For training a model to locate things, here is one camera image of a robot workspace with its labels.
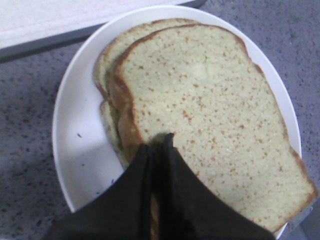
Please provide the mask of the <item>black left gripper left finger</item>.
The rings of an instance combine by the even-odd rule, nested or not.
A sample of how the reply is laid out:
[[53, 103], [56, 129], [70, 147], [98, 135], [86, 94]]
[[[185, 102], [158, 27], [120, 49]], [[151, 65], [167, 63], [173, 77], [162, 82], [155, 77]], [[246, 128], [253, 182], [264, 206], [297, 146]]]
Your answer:
[[117, 181], [91, 203], [57, 221], [45, 240], [151, 239], [151, 150], [141, 145]]

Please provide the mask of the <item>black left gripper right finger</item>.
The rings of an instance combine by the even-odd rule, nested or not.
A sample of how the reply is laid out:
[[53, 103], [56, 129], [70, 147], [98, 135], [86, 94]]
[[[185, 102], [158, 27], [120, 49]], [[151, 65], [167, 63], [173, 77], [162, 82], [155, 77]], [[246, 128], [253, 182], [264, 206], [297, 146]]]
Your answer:
[[172, 133], [159, 150], [159, 239], [272, 240], [273, 234], [217, 198], [173, 146]]

